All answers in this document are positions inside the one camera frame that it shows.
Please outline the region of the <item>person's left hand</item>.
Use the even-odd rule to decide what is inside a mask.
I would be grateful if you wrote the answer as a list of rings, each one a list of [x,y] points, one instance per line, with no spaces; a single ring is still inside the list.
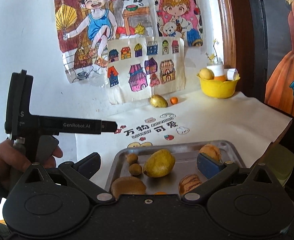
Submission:
[[[10,187],[10,171],[12,168],[25,172],[31,162],[20,151],[13,147],[9,139],[0,143],[0,183],[8,190]]]

